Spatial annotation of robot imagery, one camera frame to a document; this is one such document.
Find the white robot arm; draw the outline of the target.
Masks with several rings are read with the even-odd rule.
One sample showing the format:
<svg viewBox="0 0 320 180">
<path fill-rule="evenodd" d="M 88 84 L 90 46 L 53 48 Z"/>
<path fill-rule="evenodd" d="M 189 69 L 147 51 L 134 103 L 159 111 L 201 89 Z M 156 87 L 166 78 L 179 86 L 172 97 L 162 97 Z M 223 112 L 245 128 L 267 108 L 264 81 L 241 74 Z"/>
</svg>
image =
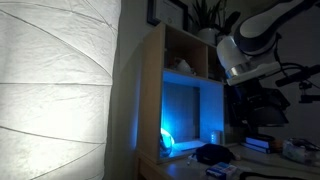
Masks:
<svg viewBox="0 0 320 180">
<path fill-rule="evenodd" d="M 249 57 L 259 57 L 270 52 L 276 44 L 279 27 L 318 5 L 319 0 L 277 0 L 242 21 L 233 35 L 224 37 L 217 45 L 217 55 L 225 69 L 227 84 L 238 85 L 279 70 L 278 62 L 262 63 L 251 68 Z"/>
</svg>

